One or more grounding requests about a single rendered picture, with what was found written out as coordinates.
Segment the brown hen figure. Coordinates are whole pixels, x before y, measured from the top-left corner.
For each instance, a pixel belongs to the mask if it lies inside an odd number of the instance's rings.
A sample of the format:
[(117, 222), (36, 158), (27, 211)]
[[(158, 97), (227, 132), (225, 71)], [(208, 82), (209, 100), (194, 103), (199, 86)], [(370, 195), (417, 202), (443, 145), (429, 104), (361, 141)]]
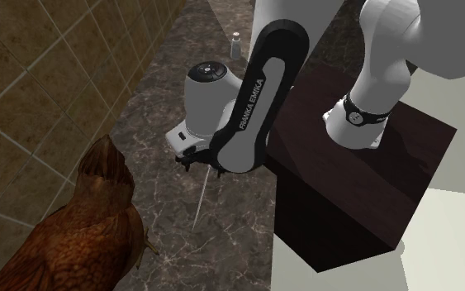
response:
[(0, 271), (0, 291), (113, 291), (145, 250), (133, 176), (109, 135), (78, 167), (73, 197), (37, 224)]

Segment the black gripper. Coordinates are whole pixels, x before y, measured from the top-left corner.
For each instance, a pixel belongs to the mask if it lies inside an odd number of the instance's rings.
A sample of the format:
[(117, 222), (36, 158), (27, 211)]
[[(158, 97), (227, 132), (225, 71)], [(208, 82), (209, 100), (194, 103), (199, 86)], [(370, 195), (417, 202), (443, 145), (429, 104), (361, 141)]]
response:
[[(212, 156), (209, 149), (197, 150), (194, 145), (184, 150), (181, 156), (175, 156), (175, 161), (182, 164), (186, 172), (190, 170), (193, 163), (216, 166), (216, 159)], [(216, 177), (219, 179), (226, 172), (226, 169), (216, 168)]]

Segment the thin silver stick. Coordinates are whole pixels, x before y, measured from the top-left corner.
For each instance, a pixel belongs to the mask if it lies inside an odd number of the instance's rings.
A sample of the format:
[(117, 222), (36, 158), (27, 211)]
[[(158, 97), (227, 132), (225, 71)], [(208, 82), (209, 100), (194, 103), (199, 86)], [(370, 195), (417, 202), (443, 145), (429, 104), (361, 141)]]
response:
[(195, 216), (194, 216), (194, 219), (193, 219), (192, 230), (191, 231), (194, 230), (194, 228), (195, 228), (195, 226), (197, 224), (197, 220), (198, 220), (198, 217), (199, 217), (199, 213), (201, 211), (202, 200), (203, 200), (204, 195), (205, 195), (206, 185), (207, 185), (207, 181), (208, 181), (208, 177), (209, 177), (210, 172), (211, 172), (211, 166), (208, 165), (207, 170), (206, 170), (206, 175), (205, 175), (203, 185), (202, 185), (202, 190), (201, 190), (200, 197), (199, 197), (198, 204), (197, 204), (197, 210), (196, 210), (196, 213), (195, 213)]

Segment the small grey shaker bottle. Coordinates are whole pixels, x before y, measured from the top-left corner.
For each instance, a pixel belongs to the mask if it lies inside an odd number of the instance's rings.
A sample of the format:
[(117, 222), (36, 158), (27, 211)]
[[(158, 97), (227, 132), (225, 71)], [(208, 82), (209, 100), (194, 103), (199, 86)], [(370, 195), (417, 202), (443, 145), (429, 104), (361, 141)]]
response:
[(239, 60), (241, 58), (241, 38), (238, 31), (232, 34), (230, 41), (230, 57), (233, 60)]

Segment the dark brown robot stand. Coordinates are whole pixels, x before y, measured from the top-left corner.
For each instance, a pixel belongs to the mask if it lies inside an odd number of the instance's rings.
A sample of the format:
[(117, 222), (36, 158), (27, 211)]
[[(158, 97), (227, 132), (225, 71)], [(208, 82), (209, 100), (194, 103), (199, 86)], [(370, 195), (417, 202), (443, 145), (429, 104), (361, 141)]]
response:
[(318, 64), (295, 82), (268, 138), (275, 234), (316, 272), (395, 250), (456, 132), (398, 103), (377, 149), (337, 145), (322, 116), (353, 82)]

